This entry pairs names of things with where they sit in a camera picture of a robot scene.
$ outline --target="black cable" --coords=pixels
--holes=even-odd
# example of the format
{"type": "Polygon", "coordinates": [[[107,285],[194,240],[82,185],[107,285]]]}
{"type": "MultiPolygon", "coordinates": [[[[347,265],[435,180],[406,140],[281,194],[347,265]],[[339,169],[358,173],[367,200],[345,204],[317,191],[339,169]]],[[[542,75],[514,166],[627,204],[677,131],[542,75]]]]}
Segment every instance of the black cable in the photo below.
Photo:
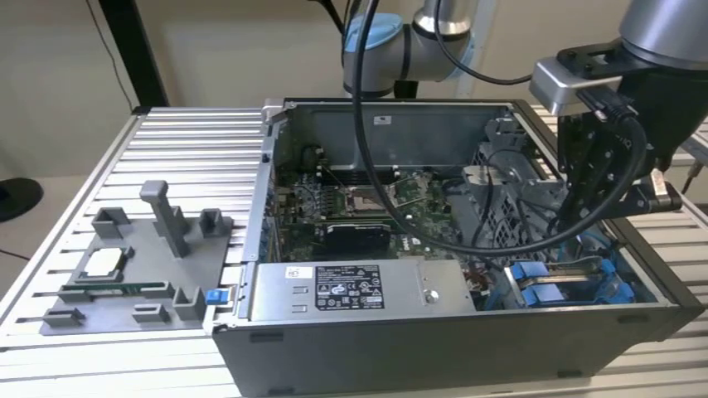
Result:
{"type": "Polygon", "coordinates": [[[130,112],[133,112],[133,102],[130,101],[130,97],[127,96],[127,93],[125,91],[125,86],[122,85],[122,81],[119,80],[118,66],[115,65],[114,56],[106,44],[106,38],[102,36],[101,27],[98,26],[98,21],[95,20],[95,14],[93,12],[93,6],[90,5],[90,0],[85,1],[87,12],[90,12],[90,19],[93,20],[93,26],[95,27],[98,37],[101,38],[102,48],[105,48],[107,56],[110,57],[110,65],[113,66],[114,79],[118,81],[119,91],[122,91],[122,96],[125,97],[125,101],[127,102],[127,108],[130,112]]]}
{"type": "Polygon", "coordinates": [[[482,75],[477,71],[471,70],[465,64],[462,64],[457,58],[454,58],[454,55],[450,53],[450,51],[446,49],[445,45],[445,39],[442,38],[442,35],[439,34],[439,4],[442,3],[442,0],[437,0],[434,2],[434,14],[431,16],[431,26],[434,31],[434,38],[438,41],[439,50],[442,50],[442,54],[445,54],[445,58],[454,64],[454,66],[469,76],[475,77],[481,81],[485,81],[486,83],[491,83],[493,85],[519,85],[521,83],[525,83],[526,81],[530,81],[530,75],[521,76],[515,79],[497,79],[495,77],[490,77],[487,75],[482,75]]]}
{"type": "Polygon", "coordinates": [[[477,245],[477,240],[482,232],[483,224],[486,224],[486,221],[489,220],[490,203],[491,203],[493,197],[494,197],[494,182],[490,179],[489,164],[486,163],[486,197],[483,198],[483,208],[482,208],[482,214],[478,217],[477,229],[474,230],[474,235],[471,235],[471,242],[470,242],[471,247],[477,245]]]}
{"type": "Polygon", "coordinates": [[[522,152],[517,149],[510,149],[510,148],[501,148],[501,149],[497,149],[494,152],[491,152],[489,154],[489,156],[486,157],[486,160],[483,161],[486,163],[486,167],[490,166],[490,159],[497,155],[497,153],[503,153],[503,152],[510,152],[510,153],[519,153],[522,154],[522,152]]]}
{"type": "Polygon", "coordinates": [[[690,183],[693,182],[693,178],[698,176],[702,168],[703,168],[703,164],[698,162],[697,160],[694,160],[690,167],[687,168],[687,176],[685,177],[683,187],[681,188],[681,194],[685,195],[685,193],[687,192],[687,188],[690,188],[690,183]]]}
{"type": "Polygon", "coordinates": [[[519,245],[514,247],[507,247],[502,249],[490,249],[490,248],[478,248],[478,247],[465,247],[454,245],[449,242],[437,240],[425,234],[417,227],[410,225],[405,220],[405,217],[399,214],[395,206],[390,203],[390,199],[386,195],[386,190],[383,189],[378,176],[375,175],[375,170],[373,167],[371,154],[367,149],[366,143],[366,134],[363,128],[363,112],[362,112],[362,94],[361,94],[361,76],[363,71],[363,54],[366,49],[366,39],[367,33],[370,31],[373,14],[375,12],[375,7],[378,6],[378,0],[370,0],[366,8],[366,14],[363,16],[363,24],[361,28],[361,33],[358,35],[358,40],[355,42],[355,52],[354,52],[354,64],[353,64],[353,85],[351,85],[351,108],[353,108],[353,131],[355,135],[355,143],[358,145],[361,161],[363,163],[363,168],[366,170],[366,176],[369,182],[373,186],[378,200],[386,212],[398,224],[399,229],[409,235],[418,238],[427,245],[437,246],[439,249],[449,250],[463,255],[474,255],[481,257],[502,257],[509,255],[515,255],[519,253],[533,253],[541,251],[549,247],[555,246],[567,239],[571,239],[578,235],[586,228],[593,225],[593,223],[599,220],[605,210],[614,205],[619,200],[621,196],[625,194],[626,189],[631,185],[633,178],[637,175],[639,170],[641,163],[643,162],[643,151],[646,150],[646,136],[643,129],[641,128],[639,123],[633,117],[621,117],[618,120],[617,127],[623,129],[627,132],[629,139],[631,142],[630,155],[627,161],[626,172],[621,175],[617,185],[613,190],[605,197],[605,200],[599,205],[586,214],[586,216],[577,221],[577,223],[570,226],[566,230],[558,233],[554,236],[550,236],[537,242],[529,243],[526,245],[519,245]]]}
{"type": "Polygon", "coordinates": [[[319,5],[323,7],[325,11],[327,12],[329,19],[331,19],[331,23],[335,26],[335,30],[339,31],[339,35],[343,34],[343,22],[339,19],[339,14],[335,11],[334,5],[331,4],[331,0],[310,0],[313,2],[318,2],[319,5]]]}
{"type": "Polygon", "coordinates": [[[17,253],[11,253],[10,251],[0,249],[0,253],[3,255],[10,255],[11,257],[15,257],[17,259],[22,259],[25,261],[29,261],[29,257],[25,255],[18,255],[17,253]]]}
{"type": "Polygon", "coordinates": [[[522,228],[526,231],[526,237],[527,237],[526,239],[531,240],[533,239],[533,235],[530,234],[530,223],[529,223],[529,219],[526,217],[526,212],[522,209],[522,203],[521,203],[521,198],[519,197],[515,198],[515,212],[518,213],[518,219],[521,220],[522,228]]]}
{"type": "Polygon", "coordinates": [[[690,183],[693,182],[693,177],[686,177],[683,182],[683,187],[681,188],[681,194],[685,195],[687,188],[690,188],[690,183]]]}
{"type": "Polygon", "coordinates": [[[358,8],[361,6],[361,0],[353,0],[351,4],[349,5],[349,1],[346,1],[346,13],[343,14],[343,34],[341,35],[341,50],[339,50],[339,58],[341,62],[343,62],[343,46],[346,45],[346,38],[349,36],[349,28],[351,27],[351,20],[354,19],[354,15],[358,12],[358,8]]]}

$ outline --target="blue latch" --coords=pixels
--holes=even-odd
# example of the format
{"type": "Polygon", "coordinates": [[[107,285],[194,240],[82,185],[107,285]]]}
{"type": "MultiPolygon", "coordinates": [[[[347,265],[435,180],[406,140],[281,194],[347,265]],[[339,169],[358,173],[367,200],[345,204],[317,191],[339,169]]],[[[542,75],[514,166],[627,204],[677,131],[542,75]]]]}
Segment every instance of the blue latch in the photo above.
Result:
{"type": "Polygon", "coordinates": [[[529,307],[558,303],[565,300],[555,284],[533,284],[521,291],[521,295],[529,307]]]}
{"type": "Polygon", "coordinates": [[[229,303],[229,291],[226,289],[211,289],[206,291],[206,305],[223,305],[229,303]]]}
{"type": "Polygon", "coordinates": [[[549,276],[549,269],[541,261],[518,261],[510,266],[513,279],[537,278],[549,276]]]}

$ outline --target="white wall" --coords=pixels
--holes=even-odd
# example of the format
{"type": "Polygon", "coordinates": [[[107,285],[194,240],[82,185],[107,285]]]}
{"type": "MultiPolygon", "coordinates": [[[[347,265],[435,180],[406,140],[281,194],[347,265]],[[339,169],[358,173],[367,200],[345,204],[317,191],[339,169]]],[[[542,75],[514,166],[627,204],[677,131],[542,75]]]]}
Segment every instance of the white wall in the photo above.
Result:
{"type": "MultiPolygon", "coordinates": [[[[533,70],[537,59],[559,49],[618,37],[629,0],[479,0],[478,16],[493,23],[471,64],[486,75],[513,78],[533,70]]],[[[483,28],[479,21],[475,28],[483,28]]],[[[473,80],[473,98],[523,98],[535,102],[527,84],[497,86],[473,80]]]]}
{"type": "Polygon", "coordinates": [[[1,1],[5,177],[86,173],[125,123],[126,110],[83,2],[1,1]]]}
{"type": "MultiPolygon", "coordinates": [[[[626,6],[481,0],[479,7],[489,3],[489,39],[475,61],[501,77],[527,73],[533,60],[562,47],[610,39],[626,6]]],[[[385,0],[381,11],[407,21],[419,4],[385,0]]],[[[173,105],[258,106],[267,97],[341,94],[339,40],[314,2],[138,0],[138,8],[173,105]]],[[[94,9],[102,25],[95,2],[94,9]]],[[[0,2],[0,54],[0,177],[87,173],[127,112],[83,1],[0,2]]],[[[425,83],[418,93],[451,97],[454,88],[454,81],[425,83]]],[[[477,82],[470,93],[527,98],[522,87],[477,82]]]]}
{"type": "MultiPolygon", "coordinates": [[[[342,15],[343,1],[334,1],[342,15]]],[[[411,20],[421,1],[385,0],[411,20]]],[[[258,106],[269,97],[339,96],[339,37],[303,0],[141,0],[139,14],[173,104],[258,106]]],[[[423,84],[449,97],[455,83],[423,84]]]]}

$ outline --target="slotted aluminum surface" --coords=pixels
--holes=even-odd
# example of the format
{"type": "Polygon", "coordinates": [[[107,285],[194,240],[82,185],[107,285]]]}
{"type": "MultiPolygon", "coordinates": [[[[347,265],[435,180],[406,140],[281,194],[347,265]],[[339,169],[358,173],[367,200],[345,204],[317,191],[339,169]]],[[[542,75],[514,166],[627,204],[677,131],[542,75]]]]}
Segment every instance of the slotted aluminum surface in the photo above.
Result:
{"type": "MultiPolygon", "coordinates": [[[[541,110],[538,114],[553,129],[554,118],[541,110]]],[[[42,337],[35,317],[54,302],[42,293],[66,281],[66,272],[86,247],[87,222],[97,207],[125,206],[133,216],[146,216],[135,200],[146,178],[166,178],[171,203],[186,212],[217,206],[237,220],[222,284],[235,281],[258,130],[258,109],[155,109],[127,124],[125,137],[117,139],[105,164],[81,189],[73,203],[77,210],[57,223],[22,272],[19,279],[26,282],[17,282],[7,294],[11,297],[0,303],[0,313],[9,308],[0,327],[0,396],[238,396],[215,346],[202,331],[42,337]],[[101,176],[103,169],[111,172],[101,176]]],[[[630,221],[708,304],[708,220],[702,213],[686,203],[679,212],[633,217],[630,221]]],[[[378,396],[675,397],[705,396],[706,391],[703,314],[666,341],[633,347],[590,379],[378,396]]]]}

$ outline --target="power supply label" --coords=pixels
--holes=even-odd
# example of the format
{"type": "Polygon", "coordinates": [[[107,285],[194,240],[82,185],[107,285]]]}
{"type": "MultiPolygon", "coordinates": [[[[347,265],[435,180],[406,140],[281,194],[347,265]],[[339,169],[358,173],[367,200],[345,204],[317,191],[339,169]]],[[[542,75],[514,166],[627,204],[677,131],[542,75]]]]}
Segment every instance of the power supply label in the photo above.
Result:
{"type": "Polygon", "coordinates": [[[315,267],[314,285],[319,311],[383,308],[378,265],[315,267]]]}

